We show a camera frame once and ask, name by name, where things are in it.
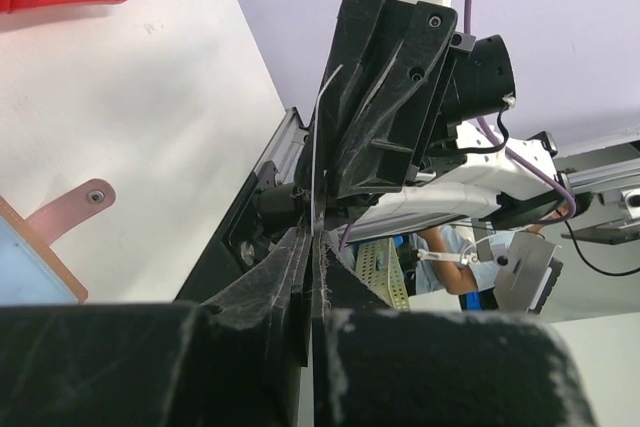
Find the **wall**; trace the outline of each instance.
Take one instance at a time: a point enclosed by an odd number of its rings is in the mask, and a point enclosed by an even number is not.
[[[640,392],[640,314],[562,322],[568,344],[601,427],[635,427]]]
[[[309,118],[341,0],[239,0],[278,92]],[[461,11],[463,0],[454,0]],[[636,0],[474,0],[473,31],[509,46],[514,134],[552,130],[566,154],[637,138]]]
[[[560,168],[578,170],[593,168],[636,158],[638,153],[629,146],[592,152],[557,162]],[[584,215],[571,221],[574,229],[588,227],[616,217],[594,202]],[[547,321],[562,321],[640,311],[640,274],[625,278],[611,278],[590,270],[578,257],[570,240],[563,239],[564,224],[543,230],[551,242],[560,245],[558,258],[564,268],[552,295],[542,310]],[[612,272],[622,272],[640,265],[640,241],[619,246],[582,242],[581,248],[592,264]]]

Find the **leather strap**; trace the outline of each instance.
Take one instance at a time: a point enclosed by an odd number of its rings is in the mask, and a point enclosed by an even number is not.
[[[113,187],[104,180],[93,179],[39,208],[26,221],[47,245],[51,245],[115,201]]]

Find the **table surface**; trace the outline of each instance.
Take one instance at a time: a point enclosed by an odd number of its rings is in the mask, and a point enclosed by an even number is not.
[[[0,59],[0,195],[26,217],[107,180],[53,250],[89,302],[172,300],[284,115],[237,0],[4,15]]]

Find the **purple cable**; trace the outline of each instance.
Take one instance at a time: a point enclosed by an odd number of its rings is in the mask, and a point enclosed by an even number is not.
[[[344,232],[342,233],[342,238],[340,239],[340,247],[338,248],[339,252],[344,252],[347,242],[349,241],[349,236],[351,235],[351,229],[353,229],[353,224],[348,224],[345,227]]]
[[[464,33],[465,34],[471,33],[471,5],[472,5],[471,2],[472,0],[464,0]],[[485,119],[484,117],[479,117],[478,125],[482,129],[482,132],[484,133],[484,135],[487,137],[487,139],[489,139],[489,141],[493,145],[500,144],[500,139],[498,139],[498,137],[493,133],[493,131],[489,127],[489,123],[487,122],[487,119]],[[543,225],[559,224],[561,222],[571,219],[576,214],[577,212],[576,200],[573,198],[573,195],[571,195],[571,193],[567,189],[565,189],[559,182],[549,177],[542,170],[540,170],[538,167],[533,165],[527,159],[524,159],[523,157],[521,157],[518,153],[511,150],[509,147],[505,148],[505,152],[507,154],[507,157],[509,157],[512,160],[515,160],[522,167],[529,170],[532,174],[539,177],[545,183],[553,187],[555,191],[558,192],[562,196],[562,198],[567,202],[567,205],[569,207],[569,212],[564,217],[560,217],[558,219],[551,219],[551,220],[540,220],[537,222],[538,224],[543,224]]]

